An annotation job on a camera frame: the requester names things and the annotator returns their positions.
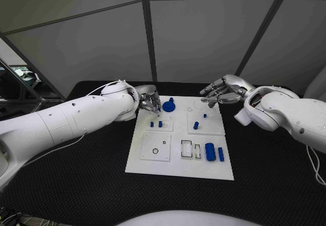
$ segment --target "black mat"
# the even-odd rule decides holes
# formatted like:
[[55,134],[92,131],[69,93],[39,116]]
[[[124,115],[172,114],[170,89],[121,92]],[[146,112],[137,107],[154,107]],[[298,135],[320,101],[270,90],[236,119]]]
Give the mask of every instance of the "black mat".
[[[78,83],[69,99],[102,84]],[[172,96],[198,96],[205,86],[130,84],[154,84],[160,95]],[[326,188],[316,182],[304,145],[283,128],[244,127],[232,117],[241,106],[221,105],[235,181],[125,173],[131,120],[114,122],[23,168],[0,204],[78,226],[114,225],[161,210],[221,213],[267,226],[326,225]],[[326,155],[319,156],[326,177]]]

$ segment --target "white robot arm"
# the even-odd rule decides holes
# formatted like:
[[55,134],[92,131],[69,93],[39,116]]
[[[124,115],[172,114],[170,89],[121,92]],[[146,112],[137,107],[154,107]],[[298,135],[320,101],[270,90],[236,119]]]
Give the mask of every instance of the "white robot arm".
[[244,101],[244,108],[235,119],[247,126],[254,122],[260,128],[274,131],[286,128],[291,137],[326,153],[326,103],[300,99],[281,87],[255,88],[244,79],[225,75],[202,91],[202,102],[213,107],[216,103],[234,104]]
[[0,189],[24,163],[43,150],[94,132],[112,121],[135,118],[137,108],[159,113],[154,85],[131,87],[125,81],[105,86],[101,95],[86,95],[55,107],[0,121]]

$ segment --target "white platform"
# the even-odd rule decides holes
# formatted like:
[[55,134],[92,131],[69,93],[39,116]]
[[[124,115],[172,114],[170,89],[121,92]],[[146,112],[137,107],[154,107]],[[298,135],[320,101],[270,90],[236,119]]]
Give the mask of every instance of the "white platform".
[[[160,96],[161,104],[169,98],[170,96]],[[209,109],[208,104],[200,102],[200,97],[173,97],[173,99],[176,105],[173,112],[161,109],[157,116],[140,110],[125,172],[234,180],[218,105]],[[182,140],[192,141],[193,158],[182,158]],[[206,160],[206,143],[213,143],[216,161]],[[200,159],[195,158],[195,144],[200,146]],[[219,161],[218,147],[223,150],[223,162]]]

